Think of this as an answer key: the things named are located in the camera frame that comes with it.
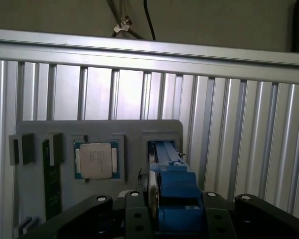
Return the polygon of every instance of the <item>screw hole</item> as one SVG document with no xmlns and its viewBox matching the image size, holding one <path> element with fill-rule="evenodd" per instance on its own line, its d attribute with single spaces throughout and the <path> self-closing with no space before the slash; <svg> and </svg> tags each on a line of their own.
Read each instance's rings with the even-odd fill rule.
<svg viewBox="0 0 299 239">
<path fill-rule="evenodd" d="M 140 218 L 140 217 L 142 217 L 142 214 L 141 214 L 141 213 L 135 213 L 135 214 L 134 214 L 134 217 L 136 217 L 136 218 Z"/>
<path fill-rule="evenodd" d="M 226 229 L 225 228 L 217 228 L 217 231 L 219 233 L 224 233 L 224 232 L 226 232 Z"/>
<path fill-rule="evenodd" d="M 138 231 L 138 232 L 140 232 L 140 231 L 144 230 L 144 227 L 143 226 L 136 226 L 135 230 Z"/>
<path fill-rule="evenodd" d="M 221 215 L 215 215 L 214 218 L 217 219 L 217 220 L 222 220 L 222 216 Z"/>
</svg>

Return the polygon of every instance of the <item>metal screw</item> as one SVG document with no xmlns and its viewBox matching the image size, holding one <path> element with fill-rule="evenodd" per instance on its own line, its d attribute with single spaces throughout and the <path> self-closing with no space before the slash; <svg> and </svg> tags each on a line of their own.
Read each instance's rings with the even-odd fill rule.
<svg viewBox="0 0 299 239">
<path fill-rule="evenodd" d="M 98 201 L 105 201 L 106 200 L 106 197 L 98 197 Z"/>
<path fill-rule="evenodd" d="M 207 194 L 209 197 L 216 197 L 216 194 L 214 194 L 214 193 L 208 193 Z"/>
<path fill-rule="evenodd" d="M 251 200 L 251 198 L 250 198 L 250 197 L 248 197 L 248 196 L 242 196 L 241 198 L 242 198 L 242 199 L 244 199 L 244 200 L 246 200 L 246 201 L 249 201 L 249 200 Z"/>
</svg>

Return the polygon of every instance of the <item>black mechanical part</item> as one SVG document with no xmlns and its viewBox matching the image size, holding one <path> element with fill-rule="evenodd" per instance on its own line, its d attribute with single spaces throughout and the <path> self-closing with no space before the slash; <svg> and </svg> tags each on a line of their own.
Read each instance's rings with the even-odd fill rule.
<svg viewBox="0 0 299 239">
<path fill-rule="evenodd" d="M 229 202 L 217 193 L 204 192 L 203 230 L 186 235 L 156 232 L 146 198 L 137 190 L 115 201 L 106 195 L 92 196 L 20 238 L 299 239 L 299 219 L 253 195 L 239 195 Z"/>
</svg>

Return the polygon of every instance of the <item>wall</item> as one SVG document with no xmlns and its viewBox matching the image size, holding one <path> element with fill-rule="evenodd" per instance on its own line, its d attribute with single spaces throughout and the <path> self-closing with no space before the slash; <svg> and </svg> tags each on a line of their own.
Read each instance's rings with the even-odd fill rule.
<svg viewBox="0 0 299 239">
<path fill-rule="evenodd" d="M 295 0 L 149 0 L 159 41 L 288 51 Z M 142 0 L 126 0 L 133 29 L 151 39 Z M 0 0 L 0 28 L 110 36 L 106 0 Z"/>
</svg>

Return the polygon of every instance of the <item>black cable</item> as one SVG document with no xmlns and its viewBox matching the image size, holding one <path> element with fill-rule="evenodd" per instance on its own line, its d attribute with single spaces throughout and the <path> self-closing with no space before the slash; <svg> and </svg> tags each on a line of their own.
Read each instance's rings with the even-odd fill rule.
<svg viewBox="0 0 299 239">
<path fill-rule="evenodd" d="M 148 1 L 144 0 L 143 4 L 144 4 L 144 11 L 145 11 L 146 19 L 148 20 L 148 23 L 149 23 L 149 28 L 150 28 L 151 36 L 153 38 L 153 41 L 155 41 L 156 37 L 155 37 L 155 32 L 154 32 L 153 25 L 151 24 L 151 20 L 150 20 L 150 14 L 149 14 L 149 10 L 148 10 Z"/>
</svg>

